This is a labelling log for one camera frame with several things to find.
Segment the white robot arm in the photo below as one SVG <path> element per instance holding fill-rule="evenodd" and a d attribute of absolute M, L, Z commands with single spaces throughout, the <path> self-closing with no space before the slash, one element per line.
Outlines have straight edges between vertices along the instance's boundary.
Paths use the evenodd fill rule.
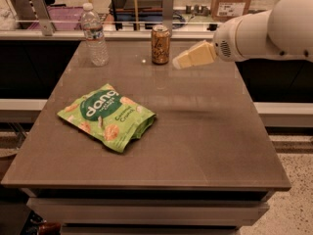
<path fill-rule="evenodd" d="M 313 61 L 313 0 L 280 0 L 273 9 L 228 20 L 205 40 L 172 61 L 178 69 L 209 65 L 220 59 Z"/>

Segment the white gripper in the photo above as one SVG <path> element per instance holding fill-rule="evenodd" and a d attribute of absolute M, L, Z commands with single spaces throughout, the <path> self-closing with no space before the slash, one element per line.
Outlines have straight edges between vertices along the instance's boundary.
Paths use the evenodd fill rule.
<path fill-rule="evenodd" d="M 246 18 L 247 16 L 241 16 L 223 23 L 213 35 L 213 45 L 205 40 L 193 45 L 173 59 L 173 66 L 182 70 L 209 65 L 217 56 L 226 62 L 245 61 Z"/>

